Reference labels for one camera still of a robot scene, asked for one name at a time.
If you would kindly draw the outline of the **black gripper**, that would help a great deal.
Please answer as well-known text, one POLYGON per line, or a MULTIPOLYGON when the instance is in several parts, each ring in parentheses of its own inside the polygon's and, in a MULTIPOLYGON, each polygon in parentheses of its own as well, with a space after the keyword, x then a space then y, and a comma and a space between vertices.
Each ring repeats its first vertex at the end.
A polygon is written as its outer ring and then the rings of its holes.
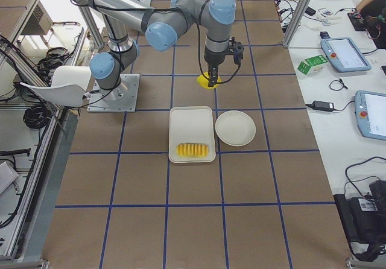
POLYGON ((209 48, 204 49, 204 60, 207 63, 209 73, 209 86, 217 84, 218 67, 224 62, 225 57, 226 53, 224 51, 213 52, 209 48))

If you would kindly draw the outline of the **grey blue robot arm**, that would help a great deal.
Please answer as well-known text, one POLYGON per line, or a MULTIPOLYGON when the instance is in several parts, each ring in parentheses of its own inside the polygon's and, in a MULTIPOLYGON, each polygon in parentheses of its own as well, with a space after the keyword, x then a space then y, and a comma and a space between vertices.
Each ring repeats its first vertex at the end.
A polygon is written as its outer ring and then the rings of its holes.
POLYGON ((139 56, 139 49, 129 38, 126 27, 145 34, 149 45, 157 51, 174 46, 192 25, 206 28, 204 52, 199 60, 207 63, 202 72, 205 86, 215 88, 224 82, 218 76, 219 65, 228 55, 241 66, 244 48, 231 36, 235 20, 236 0, 171 0, 170 8, 154 8, 140 0, 71 0, 103 15, 109 36, 109 52, 98 54, 90 63, 100 90, 117 90, 121 73, 139 56))

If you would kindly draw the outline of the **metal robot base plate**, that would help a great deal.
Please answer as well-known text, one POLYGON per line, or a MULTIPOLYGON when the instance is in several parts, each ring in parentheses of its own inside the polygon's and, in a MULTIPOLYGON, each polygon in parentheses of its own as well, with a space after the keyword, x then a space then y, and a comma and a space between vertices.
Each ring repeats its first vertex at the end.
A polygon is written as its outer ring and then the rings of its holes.
POLYGON ((97 81, 94 81, 93 90, 87 106, 89 113, 120 113, 135 112, 138 98, 140 74, 121 74, 121 82, 114 90, 100 89, 97 81))

